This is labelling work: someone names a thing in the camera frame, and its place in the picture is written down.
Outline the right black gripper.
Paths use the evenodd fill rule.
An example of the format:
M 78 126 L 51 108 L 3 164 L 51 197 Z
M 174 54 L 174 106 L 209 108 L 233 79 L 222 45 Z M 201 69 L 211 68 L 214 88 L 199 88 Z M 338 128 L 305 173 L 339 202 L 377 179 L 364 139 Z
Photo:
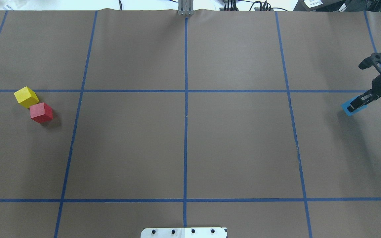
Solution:
M 348 113 L 356 113 L 359 110 L 365 108 L 369 103 L 375 101 L 375 99 L 381 98 L 381 75 L 378 75 L 372 80 L 372 92 L 364 93 L 348 102 Z

